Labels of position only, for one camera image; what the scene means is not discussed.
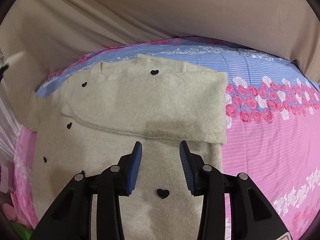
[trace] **ribbed blue pad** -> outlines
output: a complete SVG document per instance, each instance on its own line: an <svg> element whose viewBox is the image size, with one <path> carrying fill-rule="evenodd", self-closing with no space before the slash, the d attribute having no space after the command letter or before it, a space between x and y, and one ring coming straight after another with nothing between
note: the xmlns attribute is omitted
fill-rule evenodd
<svg viewBox="0 0 320 240"><path fill-rule="evenodd" d="M133 163L130 167L129 174L128 174L128 193L131 194L134 188L136 187L136 182L137 182L137 177L138 177L138 172L139 172L139 167L141 163L141 158L142 158L142 144L139 143L138 147L133 154Z"/></svg>
<svg viewBox="0 0 320 240"><path fill-rule="evenodd" d="M188 190L190 190L191 194L193 195L195 192L195 183L194 183L195 177L187 157L186 149L183 146L182 142L180 143L179 153L180 153L180 159L183 167L184 176L186 178Z"/></svg>

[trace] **heart-shaped patch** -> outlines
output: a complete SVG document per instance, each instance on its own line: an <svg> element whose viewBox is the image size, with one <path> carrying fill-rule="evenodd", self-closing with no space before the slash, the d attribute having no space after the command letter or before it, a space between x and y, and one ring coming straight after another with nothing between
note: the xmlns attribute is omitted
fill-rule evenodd
<svg viewBox="0 0 320 240"><path fill-rule="evenodd" d="M157 75L159 73L159 70L151 70L151 75Z"/></svg>
<svg viewBox="0 0 320 240"><path fill-rule="evenodd" d="M163 190L163 189L159 188L159 189L157 189L157 194L160 198L164 199L167 196L169 196L170 192L167 189Z"/></svg>

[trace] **knit sweater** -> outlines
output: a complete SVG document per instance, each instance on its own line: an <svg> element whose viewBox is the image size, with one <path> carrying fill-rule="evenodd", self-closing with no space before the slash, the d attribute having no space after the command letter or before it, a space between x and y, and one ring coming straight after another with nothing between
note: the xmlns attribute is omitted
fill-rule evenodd
<svg viewBox="0 0 320 240"><path fill-rule="evenodd" d="M226 85L226 73L138 55L101 62L70 76L50 97L33 100L36 106L29 109L37 109L37 118L28 120L38 131L32 170L38 217L74 174L101 173L139 140L143 155L136 188L120 197L126 239L196 238L202 198L187 189L179 143L186 139L191 152L222 169ZM161 199L158 188L170 195ZM92 222L96 239L94 208Z"/></svg>

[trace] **bed sheet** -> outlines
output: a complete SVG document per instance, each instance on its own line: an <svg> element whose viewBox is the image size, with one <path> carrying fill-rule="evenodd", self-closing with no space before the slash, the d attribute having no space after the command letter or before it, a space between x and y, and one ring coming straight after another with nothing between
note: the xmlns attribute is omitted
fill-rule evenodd
<svg viewBox="0 0 320 240"><path fill-rule="evenodd" d="M228 72L223 146L224 173L246 172L272 203L293 239L299 239L320 209L319 86L293 62L233 43L176 38L108 48L83 56L39 90L47 97L68 78L99 61L134 58L138 53L166 57ZM15 155L15 194L31 225L37 225L31 194L36 133L23 128ZM226 240L231 239L226 195Z"/></svg>

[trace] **beige fabric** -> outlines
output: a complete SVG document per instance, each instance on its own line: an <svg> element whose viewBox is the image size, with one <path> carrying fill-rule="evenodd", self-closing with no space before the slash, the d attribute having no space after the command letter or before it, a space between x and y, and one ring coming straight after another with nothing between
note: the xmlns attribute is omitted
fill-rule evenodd
<svg viewBox="0 0 320 240"><path fill-rule="evenodd" d="M297 60L320 82L320 23L306 0L17 0L0 47L29 51L36 66L26 67L44 80L91 51L188 35Z"/></svg>
<svg viewBox="0 0 320 240"><path fill-rule="evenodd" d="M20 104L23 91L29 93L25 90L28 84L8 77L22 60L4 74L9 99L17 111L23 111L15 105ZM151 75L150 69L159 73ZM98 74L113 78L103 80ZM202 198L191 196L187 189L179 143L189 139L192 152L222 170L227 82L224 72L138 55L136 60L99 63L70 76L48 98L30 100L29 104L36 106L28 108L29 116L36 118L21 120L24 125L35 121L32 128L37 127L38 132L32 169L38 217L74 174L81 170L87 176L101 173L130 153L139 140L143 157L137 185L129 198L120 198L126 239L196 238ZM159 198L158 188L169 189L169 197ZM92 239L96 239L94 230Z"/></svg>

